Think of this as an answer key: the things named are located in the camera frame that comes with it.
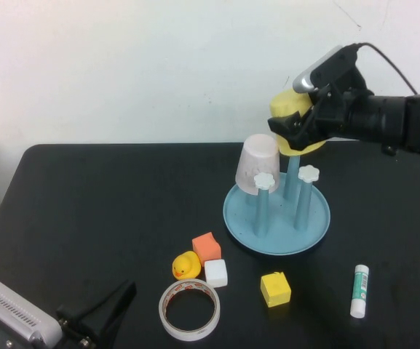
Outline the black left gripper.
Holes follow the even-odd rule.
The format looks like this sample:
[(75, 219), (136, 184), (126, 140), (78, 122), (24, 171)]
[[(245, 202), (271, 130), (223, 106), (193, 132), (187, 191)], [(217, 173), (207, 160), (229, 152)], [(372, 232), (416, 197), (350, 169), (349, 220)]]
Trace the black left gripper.
[(56, 310), (58, 323), (63, 333), (77, 341), (80, 348), (112, 348), (135, 295), (135, 282), (124, 281), (87, 307), (61, 305)]

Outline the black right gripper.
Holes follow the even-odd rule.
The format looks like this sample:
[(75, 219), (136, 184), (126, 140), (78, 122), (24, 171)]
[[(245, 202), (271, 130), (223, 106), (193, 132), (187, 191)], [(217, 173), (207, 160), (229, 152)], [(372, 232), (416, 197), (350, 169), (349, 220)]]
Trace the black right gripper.
[(348, 130), (352, 89), (340, 90), (336, 85), (307, 93), (312, 106), (303, 125), (299, 111), (268, 119), (270, 130), (281, 137), (282, 151), (304, 151), (314, 143), (330, 138), (352, 139)]

